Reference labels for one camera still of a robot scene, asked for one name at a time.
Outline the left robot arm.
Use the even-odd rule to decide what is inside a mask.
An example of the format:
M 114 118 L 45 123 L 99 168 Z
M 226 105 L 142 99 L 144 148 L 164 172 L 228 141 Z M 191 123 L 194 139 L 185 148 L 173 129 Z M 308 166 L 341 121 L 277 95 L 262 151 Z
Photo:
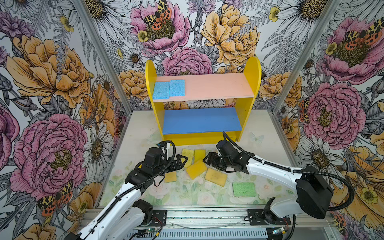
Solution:
M 119 240 L 139 226 L 155 219 L 153 206 L 142 200 L 143 193 L 155 184 L 155 178 L 184 168 L 188 157 L 176 153 L 169 141 L 149 148 L 125 178 L 124 184 L 107 206 L 79 233 L 68 233 L 67 240 Z

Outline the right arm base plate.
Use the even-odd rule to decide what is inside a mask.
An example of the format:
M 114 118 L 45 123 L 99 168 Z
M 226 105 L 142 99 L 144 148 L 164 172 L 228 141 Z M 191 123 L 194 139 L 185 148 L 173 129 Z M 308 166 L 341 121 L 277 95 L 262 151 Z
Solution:
M 262 209 L 248 209 L 244 221 L 249 222 L 251 226 L 291 225 L 291 219 L 289 217 L 278 218 L 271 211 L 265 211 Z

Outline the blue sponge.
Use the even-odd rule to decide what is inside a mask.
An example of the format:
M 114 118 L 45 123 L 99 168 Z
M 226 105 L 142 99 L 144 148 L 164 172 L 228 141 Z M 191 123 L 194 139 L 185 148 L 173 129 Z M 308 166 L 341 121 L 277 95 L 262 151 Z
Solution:
M 165 100 L 170 97 L 170 82 L 156 82 L 153 99 L 154 100 Z
M 169 97 L 185 96 L 185 80 L 171 80 L 169 88 Z

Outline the thick yellow sponge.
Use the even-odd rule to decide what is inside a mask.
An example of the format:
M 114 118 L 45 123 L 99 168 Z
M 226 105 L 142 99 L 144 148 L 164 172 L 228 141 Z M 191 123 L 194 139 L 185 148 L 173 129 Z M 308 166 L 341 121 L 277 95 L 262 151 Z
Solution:
M 196 163 L 189 166 L 186 170 L 188 176 L 191 178 L 191 180 L 194 180 L 198 176 L 200 176 L 202 173 L 204 173 L 208 167 L 203 161 L 197 161 Z

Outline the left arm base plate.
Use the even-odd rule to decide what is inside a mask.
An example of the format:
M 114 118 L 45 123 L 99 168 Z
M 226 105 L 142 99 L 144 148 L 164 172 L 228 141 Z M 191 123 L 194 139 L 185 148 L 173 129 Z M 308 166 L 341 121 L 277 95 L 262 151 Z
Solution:
M 145 214 L 142 226 L 165 227 L 167 222 L 167 210 L 151 210 Z

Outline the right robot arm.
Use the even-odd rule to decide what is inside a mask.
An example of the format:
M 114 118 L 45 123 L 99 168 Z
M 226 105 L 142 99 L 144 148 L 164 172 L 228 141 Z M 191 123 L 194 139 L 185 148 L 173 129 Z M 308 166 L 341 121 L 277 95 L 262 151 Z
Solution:
M 315 168 L 292 168 L 268 162 L 243 150 L 238 150 L 228 140 L 216 145 L 216 152 L 210 152 L 203 162 L 218 171 L 231 168 L 234 172 L 260 176 L 280 183 L 290 189 L 290 197 L 271 197 L 266 203 L 262 218 L 273 223 L 286 216 L 306 214 L 315 219 L 324 219 L 328 212 L 333 190 Z

